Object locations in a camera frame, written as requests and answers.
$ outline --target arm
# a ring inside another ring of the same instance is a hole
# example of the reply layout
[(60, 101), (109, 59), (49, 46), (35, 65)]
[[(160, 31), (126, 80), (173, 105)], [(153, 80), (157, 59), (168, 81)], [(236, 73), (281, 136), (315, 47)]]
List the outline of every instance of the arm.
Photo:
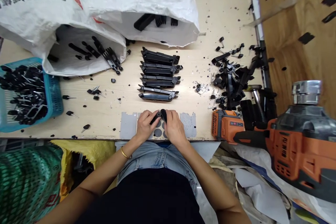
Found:
[[(127, 157), (131, 157), (133, 152), (149, 138), (160, 120), (157, 118), (152, 125), (149, 124), (157, 112), (151, 113), (146, 110), (140, 115), (136, 135), (122, 147)], [(122, 154), (121, 149), (118, 150), (38, 224), (74, 223), (97, 197), (103, 195), (126, 162), (127, 158)]]
[(164, 130), (167, 137), (183, 155), (196, 174), (206, 198), (216, 212), (219, 223), (251, 223), (239, 200), (224, 181), (195, 151), (184, 133), (183, 123), (175, 110), (166, 110), (167, 123)]

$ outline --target hammer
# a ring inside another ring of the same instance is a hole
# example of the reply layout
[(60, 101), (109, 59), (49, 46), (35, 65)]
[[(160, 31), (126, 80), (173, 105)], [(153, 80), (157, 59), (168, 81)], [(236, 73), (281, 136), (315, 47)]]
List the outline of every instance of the hammer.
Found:
[(259, 100), (259, 97), (258, 97), (258, 94), (257, 94), (257, 90), (260, 90), (261, 88), (262, 88), (261, 85), (248, 85), (247, 88), (245, 89), (245, 91), (246, 92), (251, 92), (252, 91), (252, 93), (254, 95), (255, 103), (257, 104), (260, 115), (261, 115), (261, 120), (265, 123), (266, 118), (265, 118), (263, 109), (261, 108), (260, 100)]

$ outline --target denim shorts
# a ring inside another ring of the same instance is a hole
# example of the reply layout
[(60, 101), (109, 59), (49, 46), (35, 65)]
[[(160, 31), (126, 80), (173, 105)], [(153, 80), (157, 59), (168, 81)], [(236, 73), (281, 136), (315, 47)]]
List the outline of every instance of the denim shorts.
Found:
[[(124, 146), (127, 142), (116, 141), (116, 151)], [(157, 169), (168, 168), (177, 173), (182, 174), (188, 179), (192, 191), (197, 197), (197, 178), (190, 165), (184, 159), (182, 154), (174, 145), (162, 148), (153, 142), (144, 142), (132, 155), (132, 159), (128, 160), (118, 175), (118, 182), (123, 180), (130, 173), (140, 169)]]

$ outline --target person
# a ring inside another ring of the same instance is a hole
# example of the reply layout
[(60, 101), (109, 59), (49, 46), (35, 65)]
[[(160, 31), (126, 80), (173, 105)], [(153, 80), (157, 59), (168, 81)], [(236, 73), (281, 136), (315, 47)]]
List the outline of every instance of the person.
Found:
[[(136, 135), (93, 171), (39, 224), (204, 223), (197, 182), (218, 223), (251, 223), (239, 200), (187, 140), (175, 110), (166, 110), (166, 148), (146, 142), (160, 121), (145, 110)], [(104, 194), (118, 176), (118, 185)]]

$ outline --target blue plastic basket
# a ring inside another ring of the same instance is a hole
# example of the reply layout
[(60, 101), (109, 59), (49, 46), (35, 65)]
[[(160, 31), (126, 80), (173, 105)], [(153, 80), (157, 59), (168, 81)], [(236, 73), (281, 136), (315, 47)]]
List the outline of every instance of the blue plastic basket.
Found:
[[(37, 67), (42, 64), (42, 60), (37, 57), (28, 58), (12, 63), (5, 64), (10, 68), (17, 68), (20, 65), (25, 65), (27, 67)], [(0, 69), (0, 76), (4, 76), (6, 72)], [(60, 81), (57, 76), (52, 76), (46, 74), (43, 71), (44, 77), (44, 87), (45, 87), (45, 96), (47, 98), (48, 112), (47, 115), (37, 120), (33, 125), (43, 123), (50, 119), (51, 117), (59, 116), (63, 113), (63, 100), (60, 89)], [(10, 100), (13, 97), (16, 97), (17, 94), (14, 91), (8, 91), (0, 89), (0, 132), (13, 132), (16, 130), (21, 130), (23, 128), (30, 127), (31, 125), (21, 125), (19, 122), (14, 121), (14, 116), (7, 115), (9, 110), (15, 108), (15, 104), (11, 104)]]

